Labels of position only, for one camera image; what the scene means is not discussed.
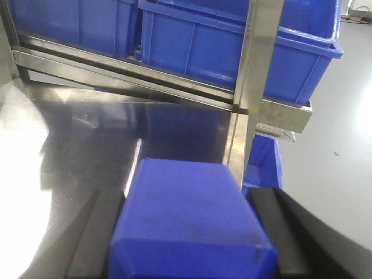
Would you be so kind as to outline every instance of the metal frame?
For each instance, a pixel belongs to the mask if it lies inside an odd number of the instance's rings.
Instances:
[[[6,44],[12,47],[21,78],[28,78],[22,72],[30,69],[124,95],[231,111],[224,163],[241,182],[256,129],[277,137],[289,134],[293,140],[293,133],[288,131],[301,133],[312,115],[310,104],[263,99],[283,4],[284,0],[250,1],[235,90],[131,59],[118,60],[89,49],[17,34],[6,0],[0,0],[0,15],[9,40]]]

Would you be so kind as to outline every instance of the stainless steel shelf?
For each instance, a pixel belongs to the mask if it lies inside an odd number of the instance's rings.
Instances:
[[[13,47],[15,61],[19,66],[31,70],[140,98],[172,102],[176,102],[176,98],[186,99],[219,109],[233,110],[232,88],[162,71],[129,59],[109,58],[25,33],[19,34],[19,40],[22,47]],[[167,100],[167,95],[175,98]],[[258,122],[301,133],[312,112],[310,103],[301,106],[264,98]]]
[[[135,98],[207,106],[231,112],[224,162],[242,182],[255,131],[294,140],[312,107],[263,98],[284,0],[251,0],[236,88],[213,84],[89,49],[17,33],[6,1],[0,0],[0,31],[8,40],[6,77],[28,79],[26,69]]]

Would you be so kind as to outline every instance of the blue plastic crate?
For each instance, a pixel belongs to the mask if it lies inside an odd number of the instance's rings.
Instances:
[[[9,0],[15,26],[117,57],[138,43],[137,0]]]
[[[221,164],[145,159],[110,245],[110,279],[269,279],[276,251]]]
[[[279,143],[276,138],[256,134],[243,183],[244,196],[250,187],[283,188]]]
[[[244,26],[139,0],[142,62],[235,86]],[[343,51],[278,36],[265,96],[305,105],[332,58]]]
[[[245,25],[249,0],[159,0],[159,3]],[[342,0],[286,0],[279,35],[330,47],[338,39]]]

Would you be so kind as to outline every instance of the metal bar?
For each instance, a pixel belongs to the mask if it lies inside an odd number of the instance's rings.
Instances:
[[[0,16],[2,17],[10,45],[19,45],[17,32],[13,24],[12,14],[10,13],[7,0],[0,0]]]
[[[42,38],[32,37],[25,33],[19,34],[20,42],[23,47],[35,49],[41,52],[50,53],[62,58],[83,62],[96,67],[105,67],[130,77],[141,78],[153,83],[168,85],[172,87],[183,88],[185,91],[194,94],[208,95],[211,98],[225,99],[232,103],[234,91],[232,88],[223,88],[218,84],[212,84],[208,81],[190,79],[189,77],[158,69],[156,67],[145,65],[140,62],[122,59],[118,60],[105,55],[100,55],[87,50],[74,48],[72,46],[62,45],[57,42],[48,41]]]
[[[251,0],[246,21],[234,105],[247,110],[244,170],[255,137],[271,58],[285,0]]]
[[[13,23],[12,14],[10,13],[9,4],[7,0],[0,0],[0,16],[2,18],[2,23],[5,28],[6,36],[9,41],[10,46],[19,46],[18,35]],[[28,71],[23,68],[18,68],[18,74],[23,80],[29,80]]]
[[[18,77],[17,65],[10,50],[8,36],[0,16],[0,86]]]
[[[19,66],[67,80],[73,80],[92,87],[107,88],[116,92],[124,91],[126,94],[140,98],[154,98],[161,95],[163,99],[160,101],[168,101],[167,97],[171,95],[177,99],[185,99],[193,103],[200,103],[214,108],[224,110],[231,109],[231,105],[224,102],[32,49],[15,47],[13,49],[13,54]]]
[[[306,106],[266,98],[262,100],[258,122],[296,133],[302,133],[313,109],[310,102]]]
[[[240,187],[244,177],[247,122],[248,115],[231,114],[223,158],[223,164],[229,167]]]

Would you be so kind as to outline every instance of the stainless steel surface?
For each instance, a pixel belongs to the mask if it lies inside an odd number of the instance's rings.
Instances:
[[[10,51],[8,36],[0,16],[0,86],[19,76],[17,66]]]
[[[40,71],[52,76],[65,78],[92,87],[107,88],[111,91],[130,94],[140,98],[163,98],[169,95],[220,109],[229,110],[227,103],[215,101],[204,96],[188,93],[176,88],[159,85],[139,78],[100,69],[84,63],[75,62],[55,55],[42,53],[23,47],[14,47],[13,54],[19,66]]]
[[[3,278],[18,278],[53,245],[92,189],[124,189],[136,160],[223,160],[228,112],[69,91],[0,87]]]
[[[261,104],[258,122],[302,133],[312,114],[310,102],[302,106],[267,98]]]
[[[251,0],[247,15],[234,106],[248,110],[244,170],[256,133],[271,57],[285,0]]]
[[[258,123],[256,131],[262,134],[270,135],[272,137],[280,138],[285,141],[296,142],[295,133],[287,131],[270,125]]]
[[[2,20],[2,24],[4,25],[9,44],[11,46],[15,45],[19,46],[17,32],[14,26],[14,22],[12,20],[12,15],[10,13],[7,0],[0,0],[0,17],[1,17],[0,20]],[[24,68],[21,67],[18,68],[18,75],[24,80],[29,80],[28,71]]]
[[[223,163],[227,165],[240,187],[244,179],[245,144],[248,115],[232,113],[228,127]]]
[[[234,96],[232,89],[192,80],[190,77],[162,72],[159,69],[152,69],[132,60],[117,60],[22,33],[19,34],[19,39],[24,47],[42,50],[46,53],[56,53],[63,58],[83,60],[87,64],[94,63],[96,67],[110,67],[110,70],[116,73],[141,77],[144,80],[156,81],[157,83],[167,83],[174,88],[192,92],[196,95],[208,96],[211,99],[223,98],[226,103],[231,103]],[[301,133],[311,113],[311,107],[307,108],[296,104],[282,103],[279,100],[263,99],[259,122]]]

